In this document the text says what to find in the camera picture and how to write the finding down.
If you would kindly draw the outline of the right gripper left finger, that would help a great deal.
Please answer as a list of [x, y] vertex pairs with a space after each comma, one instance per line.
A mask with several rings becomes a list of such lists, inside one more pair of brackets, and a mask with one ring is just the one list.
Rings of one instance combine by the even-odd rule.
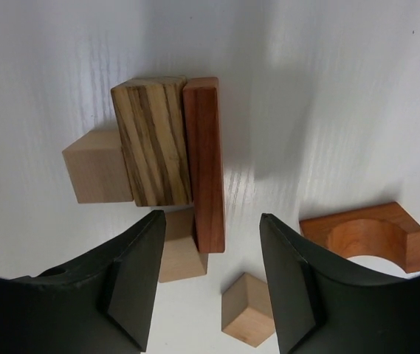
[[154, 210], [37, 277], [0, 278], [0, 353], [143, 353], [165, 242]]

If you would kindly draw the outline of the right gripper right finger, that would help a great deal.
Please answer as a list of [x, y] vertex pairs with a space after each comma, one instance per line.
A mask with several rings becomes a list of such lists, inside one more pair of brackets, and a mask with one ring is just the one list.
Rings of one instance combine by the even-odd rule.
[[420, 353], [420, 275], [353, 263], [271, 214], [260, 239], [281, 353]]

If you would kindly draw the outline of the reddish arch wood block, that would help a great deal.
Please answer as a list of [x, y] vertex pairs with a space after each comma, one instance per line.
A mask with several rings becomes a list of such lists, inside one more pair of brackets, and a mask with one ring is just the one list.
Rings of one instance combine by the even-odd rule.
[[420, 271], [420, 224], [397, 202], [299, 222], [302, 235], [344, 258], [380, 257], [405, 273]]

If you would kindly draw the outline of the reddish long wood block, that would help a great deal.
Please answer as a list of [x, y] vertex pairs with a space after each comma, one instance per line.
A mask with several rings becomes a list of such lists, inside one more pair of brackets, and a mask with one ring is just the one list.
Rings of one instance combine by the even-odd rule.
[[198, 249], [225, 252], [224, 181], [218, 78], [200, 77], [183, 89]]

